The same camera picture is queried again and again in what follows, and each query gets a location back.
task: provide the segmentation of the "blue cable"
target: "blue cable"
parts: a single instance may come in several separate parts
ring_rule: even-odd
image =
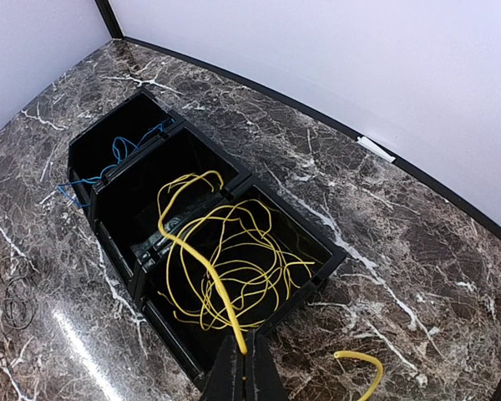
[[[73,204],[75,206],[77,206],[77,207],[89,207],[89,206],[91,206],[90,203],[83,205],[80,202],[78,202],[78,199],[74,199],[71,195],[69,195],[67,193],[67,191],[65,190],[65,188],[68,187],[68,186],[73,186],[73,185],[77,185],[77,184],[87,184],[87,185],[94,185],[94,184],[96,184],[96,182],[98,180],[102,180],[102,177],[104,176],[104,173],[106,173],[106,171],[109,171],[109,170],[113,169],[114,167],[117,167],[118,165],[120,165],[129,156],[129,152],[128,152],[128,146],[129,145],[133,148],[132,151],[130,152],[130,154],[132,154],[132,153],[134,153],[141,146],[141,144],[143,143],[144,139],[147,138],[150,134],[152,134],[153,132],[155,132],[158,129],[159,129],[160,132],[164,132],[165,124],[167,124],[167,123],[174,123],[174,122],[175,122],[174,119],[168,118],[165,121],[163,121],[162,123],[156,125],[154,128],[149,129],[149,132],[147,132],[145,135],[143,135],[143,138],[141,138],[141,140],[139,140],[139,142],[137,144],[135,144],[131,140],[127,140],[123,136],[117,136],[117,137],[115,137],[114,142],[113,142],[113,144],[111,146],[113,154],[114,154],[114,157],[115,157],[115,159],[117,161],[115,164],[108,165],[108,166],[104,167],[102,169],[102,171],[100,171],[100,175],[97,175],[95,177],[83,178],[82,180],[76,180],[76,181],[73,181],[73,182],[68,182],[66,184],[58,184],[58,190],[59,190],[59,192],[61,192],[67,199],[69,199],[70,201],[72,201]],[[121,150],[119,149],[118,144],[123,144],[123,146],[124,146],[124,157],[122,157],[122,155],[121,155]]]

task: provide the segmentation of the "white wall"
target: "white wall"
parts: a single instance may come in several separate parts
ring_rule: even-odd
[[[501,225],[501,0],[111,0],[124,30],[308,104]]]
[[[0,129],[109,40],[94,0],[0,0]]]

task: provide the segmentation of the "black storage tray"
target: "black storage tray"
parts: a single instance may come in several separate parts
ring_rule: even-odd
[[[105,167],[114,164],[112,144],[116,137],[122,136],[138,144],[156,125],[164,123],[164,132],[169,132],[182,120],[174,111],[162,110],[150,92],[140,89],[71,141],[68,147],[68,180],[75,182],[99,176]],[[145,137],[140,147],[148,146],[155,137],[154,132]],[[122,168],[137,153],[129,155],[115,168]],[[89,205],[92,186],[79,183],[73,188],[78,201]],[[83,209],[86,215],[88,210],[89,206]]]
[[[208,170],[220,172],[224,188],[212,192],[199,181],[187,190],[166,220],[165,229],[172,232],[219,202],[251,174],[192,124],[179,124],[94,185],[88,219],[132,296],[137,261],[150,258],[165,244],[158,231],[159,189],[182,175]]]
[[[256,332],[267,334],[318,287],[323,285],[326,278],[340,265],[346,254],[254,177],[230,194],[225,195],[224,199],[216,206],[227,203],[234,205],[246,199],[258,199],[273,210],[271,212],[273,219],[271,235],[281,244],[284,251],[296,253],[305,261],[315,262],[311,266],[313,274],[311,278],[307,272],[302,270],[302,267],[291,269],[291,277],[294,282],[301,285],[301,288],[298,290],[294,288],[291,297],[287,301],[284,298],[276,312],[273,312],[274,300],[266,297],[259,307],[252,310],[250,315],[244,316],[241,323],[246,323],[247,318],[251,320],[266,318],[266,321]],[[254,202],[247,203],[246,206],[256,214],[258,225],[263,226],[266,222],[264,219],[267,218],[263,209],[256,209],[257,204]],[[218,244],[219,234],[220,224],[208,221],[190,236],[188,242],[208,257]],[[211,370],[224,336],[233,334],[229,327],[223,330],[203,331],[198,325],[182,323],[175,319],[174,307],[158,294],[158,291],[166,293],[165,274],[168,250],[169,247],[166,246],[157,254],[152,253],[151,258],[141,261],[141,268],[137,274],[135,301],[180,366],[195,385],[202,389],[205,377]],[[234,256],[247,260],[250,258],[254,263],[266,263],[265,254],[257,251],[255,247],[252,249],[250,247],[237,247],[234,249],[234,254],[230,255],[230,259]],[[205,272],[204,267],[189,254],[185,254],[185,260],[191,280],[200,280]],[[178,256],[171,258],[170,276],[171,288],[177,294],[177,300],[181,302],[181,305],[189,309],[200,308],[200,304],[197,303],[199,301],[191,292],[185,278]],[[233,296],[233,293],[238,293],[237,286],[240,285],[234,284],[235,287],[230,287],[230,284],[227,284],[227,291]]]

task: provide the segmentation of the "dark marble surface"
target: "dark marble surface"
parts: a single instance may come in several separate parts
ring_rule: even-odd
[[[501,377],[501,241],[346,136],[209,71],[110,43],[0,132],[0,400],[196,400],[81,211],[56,190],[71,138],[154,92],[343,246],[353,273],[271,335],[290,399],[485,400]]]

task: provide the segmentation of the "white plastic clip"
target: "white plastic clip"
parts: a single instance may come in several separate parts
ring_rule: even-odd
[[[387,153],[383,148],[377,145],[375,142],[366,138],[365,136],[359,136],[357,139],[357,143],[360,146],[363,146],[367,150],[370,150],[375,155],[382,157],[388,163],[392,163],[395,160],[395,157]]]

